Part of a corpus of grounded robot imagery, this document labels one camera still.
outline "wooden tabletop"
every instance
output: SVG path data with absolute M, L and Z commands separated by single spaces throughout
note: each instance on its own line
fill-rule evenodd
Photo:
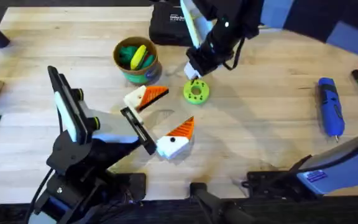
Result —
M 92 109 L 110 112 L 136 87 L 112 59 L 129 36 L 148 37 L 152 7 L 12 7 L 0 29 L 12 40 L 0 50 L 0 203 L 30 202 L 48 171 L 58 120 L 47 66 L 85 92 Z M 204 78 L 210 99 L 201 106 L 182 98 L 186 47 L 158 46 L 170 103 L 195 117 L 194 146 L 172 161 L 142 148 L 116 172 L 145 172 L 146 199 L 188 196 L 191 181 L 205 181 L 219 197 L 243 197 L 236 183 L 250 170 L 287 169 L 298 159 L 337 145 L 322 132 L 314 97 L 320 77 L 334 78 L 346 130 L 358 136 L 358 86 L 350 71 L 358 56 L 289 32 L 246 41 L 238 67 Z M 358 188 L 337 194 L 358 194 Z

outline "cable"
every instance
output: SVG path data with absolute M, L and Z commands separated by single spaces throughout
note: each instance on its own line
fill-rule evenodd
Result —
M 229 71 L 235 69 L 237 67 L 237 64 L 239 63 L 239 58 L 240 58 L 240 53 L 241 53 L 241 48 L 242 46 L 244 45 L 244 42 L 245 42 L 246 38 L 243 37 L 241 40 L 240 40 L 240 44 L 239 46 L 237 47 L 237 50 L 236 50 L 236 55 L 234 56 L 234 62 L 233 62 L 233 67 L 230 67 L 227 65 L 226 62 L 223 62 L 223 66 L 225 68 L 227 68 Z
M 60 134 L 63 132 L 63 124 L 62 124 L 62 116 L 59 112 L 59 110 L 57 110 L 57 117 L 59 120 L 59 132 Z M 45 183 L 47 182 L 47 180 L 49 179 L 50 175 L 52 174 L 53 169 L 50 168 L 49 171 L 47 172 L 47 175 L 45 175 L 44 179 L 41 181 L 41 184 L 38 186 L 37 191 L 35 192 L 34 196 L 32 197 L 31 203 L 30 203 L 30 207 L 27 210 L 27 213 L 25 214 L 25 218 L 24 218 L 24 224 L 28 224 L 30 221 L 30 216 L 31 213 L 34 211 L 34 206 L 35 206 L 35 201 L 37 200 L 42 187 L 44 187 Z
M 30 220 L 31 213 L 34 210 L 35 201 L 37 200 L 38 195 L 40 194 L 40 192 L 42 190 L 42 187 L 45 185 L 46 181 L 49 179 L 49 176 L 52 173 L 52 171 L 53 171 L 53 169 L 50 168 L 47 175 L 44 177 L 44 179 L 42 180 L 41 184 L 39 185 L 37 191 L 35 192 L 34 197 L 31 200 L 30 207 L 29 207 L 27 213 L 25 214 L 25 218 L 24 218 L 25 224 L 28 224 L 28 222 Z

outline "green gear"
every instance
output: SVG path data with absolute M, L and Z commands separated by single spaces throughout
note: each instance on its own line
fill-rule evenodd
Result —
M 199 89 L 199 94 L 194 94 L 192 89 Z M 209 97 L 209 87 L 202 80 L 190 80 L 183 87 L 183 96 L 192 104 L 198 105 L 204 103 Z

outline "black mount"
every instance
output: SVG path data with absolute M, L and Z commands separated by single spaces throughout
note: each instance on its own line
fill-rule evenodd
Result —
M 190 197 L 197 200 L 209 223 L 272 224 L 268 220 L 246 214 L 232 200 L 223 200 L 209 193 L 205 183 L 191 183 Z
M 290 198 L 296 202 L 319 198 L 288 171 L 248 172 L 247 181 L 241 185 L 249 190 L 249 197 L 253 198 Z
M 55 173 L 35 204 L 35 214 L 45 212 L 57 223 L 86 223 L 102 204 L 122 198 L 127 190 L 134 202 L 142 200 L 145 174 L 112 174 L 106 170 L 138 146 L 138 141 L 107 144 L 98 139 L 79 145 L 71 141 L 67 131 L 61 133 L 47 160 Z
M 85 116 L 81 107 L 83 91 L 72 89 L 55 67 L 49 66 L 48 72 L 55 97 L 61 99 L 55 101 L 61 133 L 47 159 L 47 165 L 55 173 L 36 201 L 34 213 L 44 212 L 59 224 L 87 223 L 100 206 L 111 200 L 120 200 L 124 195 L 129 195 L 133 203 L 142 200 L 145 197 L 145 174 L 112 174 L 107 169 L 141 145 L 152 154 L 156 146 L 147 131 L 131 111 L 124 108 L 122 115 L 136 131 L 138 140 L 106 143 L 93 139 L 92 134 L 100 128 L 100 122 L 96 117 Z M 73 127 L 62 132 L 65 122 Z
M 263 1 L 234 0 L 193 0 L 207 20 L 216 19 L 212 30 L 199 48 L 192 47 L 186 55 L 191 66 L 204 76 L 234 56 L 233 48 L 241 40 L 251 39 L 259 34 L 260 14 Z

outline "black bag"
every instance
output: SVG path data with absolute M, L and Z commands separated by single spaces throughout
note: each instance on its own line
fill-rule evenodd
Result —
M 193 46 L 181 8 L 164 2 L 154 4 L 149 36 L 155 44 Z

